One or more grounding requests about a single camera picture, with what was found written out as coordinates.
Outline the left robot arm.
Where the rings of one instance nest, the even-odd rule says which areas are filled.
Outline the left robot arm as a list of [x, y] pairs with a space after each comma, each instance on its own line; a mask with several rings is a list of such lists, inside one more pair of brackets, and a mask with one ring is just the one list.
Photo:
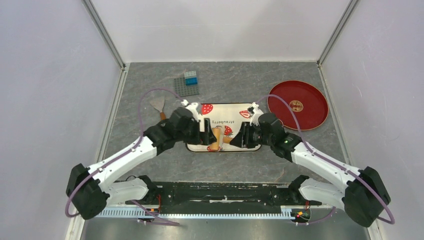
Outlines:
[[81, 163], [75, 165], [65, 190], [68, 197], [66, 216], [73, 217], [70, 205], [84, 220], [89, 220], [108, 205], [140, 200], [145, 204], [153, 203], [158, 187], [148, 176], [117, 180], [137, 165], [173, 148], [177, 142], [204, 146], [215, 142], [211, 120], [198, 113], [196, 107], [190, 104], [177, 108], [169, 118], [147, 128], [137, 140], [105, 160], [88, 167]]

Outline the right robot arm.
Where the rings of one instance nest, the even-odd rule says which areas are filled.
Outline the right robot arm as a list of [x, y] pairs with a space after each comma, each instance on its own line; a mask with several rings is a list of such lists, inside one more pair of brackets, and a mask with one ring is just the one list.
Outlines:
[[252, 149], [269, 146], [273, 153], [318, 174], [327, 183], [299, 176], [291, 183], [289, 199], [295, 204], [317, 201], [344, 212], [358, 225], [370, 227], [391, 202], [390, 195], [372, 167], [360, 169], [317, 150], [299, 135], [288, 133], [273, 113], [264, 113], [257, 123], [243, 122], [230, 145]]

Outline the wooden dough roller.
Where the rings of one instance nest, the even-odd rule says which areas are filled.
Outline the wooden dough roller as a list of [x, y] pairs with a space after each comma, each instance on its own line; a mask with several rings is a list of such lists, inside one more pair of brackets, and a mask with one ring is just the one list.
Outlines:
[[216, 126], [212, 129], [216, 141], [207, 147], [208, 152], [220, 152], [223, 150], [224, 144], [229, 144], [232, 141], [233, 130], [228, 125]]

